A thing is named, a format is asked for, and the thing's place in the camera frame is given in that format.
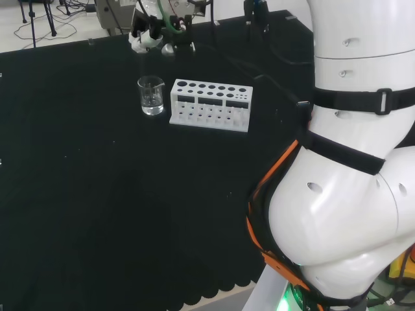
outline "clear liquid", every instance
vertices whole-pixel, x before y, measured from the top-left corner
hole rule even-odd
[[[141,108],[146,115],[158,115],[163,111],[163,100],[160,96],[147,96],[141,100]]]

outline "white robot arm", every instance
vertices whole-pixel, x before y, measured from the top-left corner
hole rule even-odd
[[[265,225],[309,286],[347,301],[365,295],[415,243],[415,147],[395,149],[415,121],[415,1],[308,3],[320,94],[308,130],[325,151],[299,148],[271,194]],[[156,6],[146,11],[138,3],[133,17],[137,52],[157,46],[166,26]],[[357,155],[337,158],[330,149]],[[369,158],[381,161],[377,172],[365,169]]]

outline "green light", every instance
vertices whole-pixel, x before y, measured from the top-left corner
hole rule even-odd
[[[281,299],[281,301],[279,302],[279,305],[276,311],[289,311],[289,310],[290,310],[290,307],[288,305],[287,299],[283,297],[283,299]]]

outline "black table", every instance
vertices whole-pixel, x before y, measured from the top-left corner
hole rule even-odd
[[[289,15],[272,14],[274,46],[311,60],[312,34]],[[310,98],[313,68],[277,61],[259,33],[247,45],[243,18],[217,34],[224,53]],[[195,38],[211,44],[209,25]],[[4,310],[178,310],[258,279],[246,199],[296,127],[272,83],[203,46],[186,62],[142,60],[126,36],[4,53],[0,72]],[[162,115],[141,111],[143,74],[166,82]],[[249,132],[171,126],[176,78],[253,86]]]

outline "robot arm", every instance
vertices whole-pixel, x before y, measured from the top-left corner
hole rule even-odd
[[[209,2],[190,0],[192,6],[206,6]],[[177,52],[193,53],[192,15],[168,16],[161,0],[138,0],[132,17],[129,42],[137,53],[147,53],[163,42],[162,53],[172,56]]]
[[[133,50],[146,53],[164,40],[165,52],[193,52],[191,16],[167,20],[155,2],[146,2],[145,9],[137,3],[132,19]],[[308,130],[386,162],[368,174],[299,146],[270,191],[264,226],[305,286],[346,310],[342,301],[363,302],[376,277],[415,242],[415,147],[394,149],[415,121],[415,1],[308,3],[315,86],[345,98],[331,106],[317,100]],[[255,12],[267,40],[266,2],[246,0],[244,10],[248,33]],[[407,105],[396,107],[402,93]]]

